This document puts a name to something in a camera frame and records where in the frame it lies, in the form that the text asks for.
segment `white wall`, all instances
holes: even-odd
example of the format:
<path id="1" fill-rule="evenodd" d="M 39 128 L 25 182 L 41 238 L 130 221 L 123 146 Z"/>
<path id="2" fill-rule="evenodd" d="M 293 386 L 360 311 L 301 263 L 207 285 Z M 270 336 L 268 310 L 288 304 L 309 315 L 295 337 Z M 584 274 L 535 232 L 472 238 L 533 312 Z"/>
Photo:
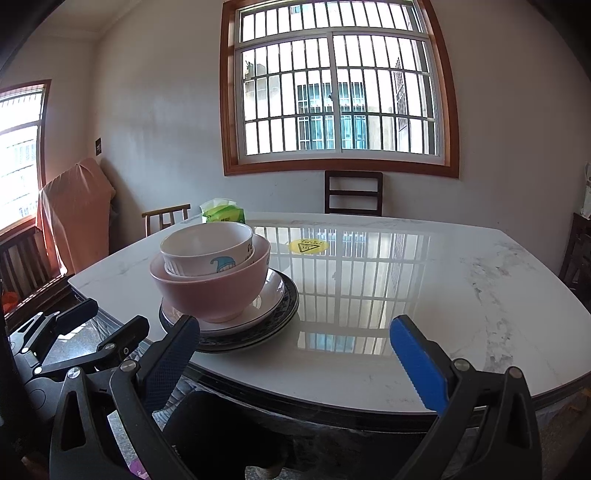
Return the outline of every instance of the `white wall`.
<path id="1" fill-rule="evenodd" d="M 45 136 L 46 180 L 88 155 L 88 112 L 94 44 L 35 33 L 0 77 L 0 88 L 51 79 Z"/>
<path id="2" fill-rule="evenodd" d="M 555 272 L 591 150 L 591 83 L 525 0 L 433 0 L 460 118 L 461 178 L 387 174 L 384 214 L 499 228 Z M 226 196 L 250 210 L 321 212 L 323 173 L 224 177 L 222 0 L 144 0 L 98 45 L 89 147 L 117 189 L 122 239 L 140 212 Z"/>

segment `dark patterned plate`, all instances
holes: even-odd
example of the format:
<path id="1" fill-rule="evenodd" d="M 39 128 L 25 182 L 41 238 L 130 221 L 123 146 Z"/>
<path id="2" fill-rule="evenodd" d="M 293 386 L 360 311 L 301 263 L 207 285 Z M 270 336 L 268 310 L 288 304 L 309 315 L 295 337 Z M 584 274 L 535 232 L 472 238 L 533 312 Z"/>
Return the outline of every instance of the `dark patterned plate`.
<path id="1" fill-rule="evenodd" d="M 283 293 L 283 298 L 277 304 L 275 310 L 266 319 L 254 327 L 249 328 L 248 330 L 243 330 L 242 332 L 216 337 L 200 337 L 199 344 L 195 351 L 204 353 L 224 353 L 255 345 L 269 339 L 286 326 L 297 312 L 298 305 L 300 304 L 300 297 L 293 280 L 279 271 L 277 271 L 277 273 L 279 273 L 285 283 L 285 291 Z M 167 332 L 170 331 L 173 324 L 170 323 L 164 315 L 162 305 L 160 305 L 158 316 L 160 317 L 160 323 L 164 327 L 164 330 Z"/>

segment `yellow sticker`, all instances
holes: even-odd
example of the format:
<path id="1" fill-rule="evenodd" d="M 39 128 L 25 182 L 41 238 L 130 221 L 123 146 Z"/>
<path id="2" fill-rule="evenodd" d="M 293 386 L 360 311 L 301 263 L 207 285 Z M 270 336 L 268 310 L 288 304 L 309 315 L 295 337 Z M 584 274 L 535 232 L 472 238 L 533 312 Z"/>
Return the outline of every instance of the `yellow sticker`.
<path id="1" fill-rule="evenodd" d="M 296 254 L 318 254 L 328 247 L 327 242 L 316 238 L 300 238 L 290 243 L 290 250 Z"/>

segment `window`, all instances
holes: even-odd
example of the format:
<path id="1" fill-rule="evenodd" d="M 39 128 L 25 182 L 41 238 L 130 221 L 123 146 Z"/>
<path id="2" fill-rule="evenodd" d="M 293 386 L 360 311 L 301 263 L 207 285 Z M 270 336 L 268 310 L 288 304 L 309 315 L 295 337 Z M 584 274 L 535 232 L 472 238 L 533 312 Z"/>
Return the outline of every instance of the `window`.
<path id="1" fill-rule="evenodd" d="M 294 3 L 224 4 L 225 174 L 336 168 L 457 177 L 453 81 L 430 2 Z"/>
<path id="2" fill-rule="evenodd" d="M 50 81 L 0 90 L 0 232 L 37 213 Z"/>

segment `chair backrest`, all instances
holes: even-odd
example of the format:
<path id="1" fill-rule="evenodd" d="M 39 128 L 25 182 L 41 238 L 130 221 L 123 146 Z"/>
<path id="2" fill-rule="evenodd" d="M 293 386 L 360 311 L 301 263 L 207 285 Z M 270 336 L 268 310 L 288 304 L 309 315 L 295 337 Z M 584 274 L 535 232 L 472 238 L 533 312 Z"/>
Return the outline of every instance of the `chair backrest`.
<path id="1" fill-rule="evenodd" d="M 174 225 L 174 212 L 182 212 L 183 213 L 183 220 L 189 218 L 189 209 L 191 208 L 191 204 L 187 203 L 186 205 L 177 205 L 175 207 L 168 207 L 162 208 L 160 210 L 151 210 L 150 212 L 142 213 L 142 218 L 145 219 L 145 227 L 146 227 L 146 236 L 150 236 L 152 233 L 151 226 L 150 226 L 150 219 L 158 215 L 158 225 L 160 226 L 160 230 Z M 164 223 L 164 215 L 168 213 L 170 217 L 170 223 Z"/>
<path id="2" fill-rule="evenodd" d="M 375 190 L 351 190 L 331 188 L 331 179 L 375 179 L 377 181 Z M 376 208 L 332 208 L 330 206 L 331 196 L 341 197 L 365 197 L 375 198 Z M 380 171 L 334 171 L 324 172 L 324 212 L 343 213 L 345 215 L 372 215 L 382 216 L 382 201 L 384 196 L 384 175 Z"/>

